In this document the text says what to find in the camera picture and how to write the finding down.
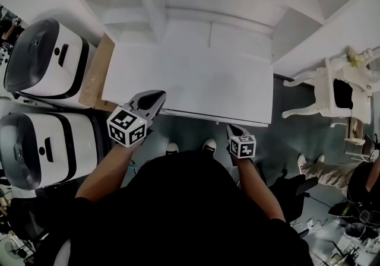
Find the black shirt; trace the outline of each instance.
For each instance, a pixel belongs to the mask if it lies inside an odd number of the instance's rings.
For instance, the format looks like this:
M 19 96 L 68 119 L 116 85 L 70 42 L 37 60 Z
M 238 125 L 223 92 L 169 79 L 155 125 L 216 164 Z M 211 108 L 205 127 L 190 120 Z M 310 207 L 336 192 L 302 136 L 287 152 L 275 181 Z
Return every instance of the black shirt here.
M 355 168 L 349 181 L 347 198 L 353 202 L 361 202 L 365 208 L 377 210 L 379 206 L 380 181 L 376 181 L 371 191 L 368 192 L 366 184 L 373 163 L 361 163 Z
M 3 40 L 1 37 L 3 34 L 7 33 L 12 26 L 12 22 L 9 20 L 2 20 L 0 21 L 0 45 L 3 42 L 7 42 L 11 45 L 14 45 L 16 43 L 16 40 L 18 36 L 24 31 L 24 29 L 20 26 L 15 27 L 13 32 L 10 34 L 9 38 L 7 40 Z
M 268 219 L 220 163 L 197 152 L 156 158 L 127 187 L 97 204 L 75 199 L 61 216 L 38 264 L 52 265 L 70 238 L 69 265 L 313 265 L 289 224 Z

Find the sneaker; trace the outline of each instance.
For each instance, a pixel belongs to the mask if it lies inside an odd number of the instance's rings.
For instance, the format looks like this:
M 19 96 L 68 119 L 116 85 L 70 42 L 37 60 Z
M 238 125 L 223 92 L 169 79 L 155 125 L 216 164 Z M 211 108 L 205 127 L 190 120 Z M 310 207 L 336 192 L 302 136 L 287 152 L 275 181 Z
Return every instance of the sneaker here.
M 325 156 L 322 154 L 318 157 L 316 160 L 317 163 L 324 163 L 325 162 Z
M 297 164 L 298 164 L 298 169 L 299 169 L 299 174 L 303 174 L 302 173 L 302 167 L 304 164 L 307 164 L 308 162 L 306 161 L 306 158 L 303 154 L 300 154 L 300 156 L 298 157 L 298 161 L 297 161 Z
M 175 153 L 179 153 L 178 145 L 175 142 L 171 142 L 170 144 L 167 145 L 165 155 L 170 155 L 170 154 L 175 154 Z
M 202 151 L 214 155 L 216 151 L 216 142 L 211 138 L 207 139 L 202 146 Z

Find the wire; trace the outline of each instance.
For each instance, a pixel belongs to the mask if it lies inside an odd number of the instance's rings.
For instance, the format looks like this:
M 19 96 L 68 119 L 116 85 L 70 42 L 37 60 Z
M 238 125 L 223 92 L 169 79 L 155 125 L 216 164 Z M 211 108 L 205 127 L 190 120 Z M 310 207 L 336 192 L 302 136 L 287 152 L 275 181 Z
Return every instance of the wire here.
M 316 221 L 315 224 L 314 224 L 313 226 L 311 226 L 311 228 L 313 228 L 315 225 L 317 225 L 318 222 L 321 223 L 321 227 L 324 227 L 324 226 L 327 224 L 328 219 L 326 218 L 326 219 L 323 221 L 323 224 L 322 224 L 322 221 L 321 221 L 321 220 Z
M 326 225 L 324 225 L 322 228 L 320 228 L 320 229 L 317 229 L 317 230 L 313 230 L 313 231 L 321 231 L 321 230 L 324 230 L 329 224 L 335 224 L 335 225 L 338 225 L 338 226 L 340 226 L 340 227 L 345 227 L 345 225 L 342 225 L 342 224 L 339 224 L 339 223 L 336 223 L 336 222 L 334 222 L 334 221 L 329 221 Z
M 331 206 L 329 206 L 329 205 L 328 205 L 328 204 L 326 204 L 325 202 L 321 202 L 320 200 L 318 200 L 318 199 L 316 199 L 316 198 L 312 197 L 311 195 L 309 195 L 308 197 L 309 197 L 309 198 L 312 198 L 313 200 L 315 200 L 315 201 L 317 201 L 317 202 L 320 202 L 321 204 L 324 204 L 324 205 L 326 205 L 328 208 L 331 208 Z
M 300 233 L 300 231 L 302 230 L 302 226 L 303 226 L 303 224 L 302 224 L 302 223 L 295 224 L 295 225 L 292 226 L 292 228 L 294 228 L 294 227 L 297 226 L 297 225 L 301 225 L 301 228 L 298 230 L 298 233 Z

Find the white table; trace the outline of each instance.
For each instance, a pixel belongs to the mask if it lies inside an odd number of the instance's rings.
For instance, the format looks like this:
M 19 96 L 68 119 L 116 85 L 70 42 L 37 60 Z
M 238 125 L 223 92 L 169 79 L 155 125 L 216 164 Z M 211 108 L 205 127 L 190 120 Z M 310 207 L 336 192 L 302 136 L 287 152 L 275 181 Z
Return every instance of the white table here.
M 117 44 L 103 100 L 164 90 L 163 113 L 252 126 L 272 118 L 273 69 L 260 58 L 210 47 Z

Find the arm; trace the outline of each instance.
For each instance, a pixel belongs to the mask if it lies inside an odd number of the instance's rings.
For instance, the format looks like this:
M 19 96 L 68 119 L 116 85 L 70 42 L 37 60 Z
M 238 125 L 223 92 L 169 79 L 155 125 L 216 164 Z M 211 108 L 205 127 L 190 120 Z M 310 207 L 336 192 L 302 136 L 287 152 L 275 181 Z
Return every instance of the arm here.
M 270 219 L 285 221 L 277 198 L 261 179 L 253 164 L 248 159 L 234 159 L 233 161 L 239 169 L 243 192 L 255 201 Z
M 367 183 L 366 183 L 366 189 L 368 192 L 370 192 L 372 187 L 376 184 L 376 181 L 378 180 L 379 175 L 380 175 L 380 157 L 376 159 L 376 161 L 373 163 L 372 169 L 370 170 Z
M 97 202 L 120 189 L 134 148 L 116 145 L 80 186 L 75 197 Z
M 15 29 L 15 26 L 11 26 L 11 28 L 6 33 L 2 34 L 1 39 L 7 41 L 10 35 L 12 34 L 12 32 L 14 31 L 14 29 Z

